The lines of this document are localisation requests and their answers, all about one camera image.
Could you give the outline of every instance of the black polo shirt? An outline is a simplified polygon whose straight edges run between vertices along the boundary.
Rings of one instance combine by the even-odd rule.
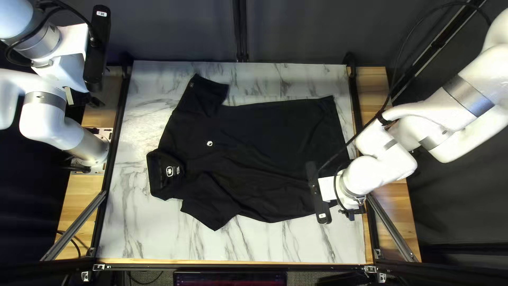
[[[305,162],[319,166],[345,144],[333,96],[224,106],[227,93],[198,75],[189,81],[147,154],[151,194],[182,199],[181,211],[212,230],[238,214],[264,222],[313,214]]]

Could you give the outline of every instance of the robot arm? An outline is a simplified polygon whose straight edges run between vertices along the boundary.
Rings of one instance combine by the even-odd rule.
[[[55,5],[60,5],[59,10],[72,10],[58,1]],[[0,18],[0,40],[31,59],[32,69],[38,73],[0,69],[0,130],[12,124],[18,97],[24,95],[21,134],[67,151],[82,165],[104,162],[108,144],[65,117],[64,87],[83,93],[100,89],[109,40],[109,9],[94,7],[92,25],[102,28],[95,41],[88,37],[88,24],[54,26],[45,22],[47,16],[34,10],[27,0],[2,1]]]
[[[375,120],[357,137],[364,156],[339,172],[336,183],[346,199],[361,201],[412,174],[417,164],[407,151],[423,146],[440,162],[451,162],[508,125],[508,9],[492,23],[480,55],[452,80],[428,99],[382,116],[400,120],[388,131]]]

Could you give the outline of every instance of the wooden table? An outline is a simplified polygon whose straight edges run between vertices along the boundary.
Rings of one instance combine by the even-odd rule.
[[[87,107],[83,116],[82,125],[85,127],[113,127],[116,113],[116,104],[120,93],[121,73],[116,68],[110,68],[111,73],[106,77],[105,87],[101,94],[96,95],[106,103],[105,108],[93,109]],[[384,67],[364,67],[357,69],[357,84],[360,97],[360,109],[363,122],[370,120],[379,108],[382,106],[388,92],[388,79]],[[99,193],[102,187],[102,176],[82,176],[71,174],[67,186],[66,197],[64,200],[62,213],[58,229],[65,231],[67,227],[78,217],[83,209]],[[395,226],[406,240],[411,250],[420,258],[420,250],[415,231],[415,223],[412,216],[409,194],[405,180],[400,180],[374,191],[374,195],[379,200],[388,216],[394,222]],[[86,245],[90,245],[93,224],[96,214],[92,214],[89,220],[78,231],[76,237]],[[381,250],[388,259],[403,260],[400,256],[392,238],[387,230],[377,220],[377,229],[379,234],[379,244]],[[367,216],[363,215],[364,237],[365,237],[365,256],[366,262],[371,264],[372,252],[370,247],[369,229]],[[81,253],[86,253],[86,248],[80,245]],[[60,253],[57,259],[77,258],[77,251],[71,243]],[[171,263],[171,264],[192,264],[192,263],[221,263],[221,264],[288,264],[287,262],[249,262],[249,261],[179,261],[179,260],[151,260],[151,259],[113,259],[100,258],[103,263]]]

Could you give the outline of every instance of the shirt logo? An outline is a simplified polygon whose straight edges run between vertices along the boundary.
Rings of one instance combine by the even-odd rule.
[[[174,173],[173,173],[173,167],[168,166],[168,167],[166,168],[166,175],[167,175],[168,177],[171,177],[171,176],[173,176],[173,174],[174,174]]]

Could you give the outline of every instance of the marble surface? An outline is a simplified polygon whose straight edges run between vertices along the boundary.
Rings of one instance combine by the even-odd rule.
[[[180,200],[150,195],[146,154],[157,148],[194,73],[230,84],[226,105],[333,95],[345,139],[353,134],[345,66],[136,61],[98,256],[365,263],[361,216],[351,222],[337,207],[327,225],[318,224],[314,215],[278,223],[236,216],[214,232],[180,212]]]

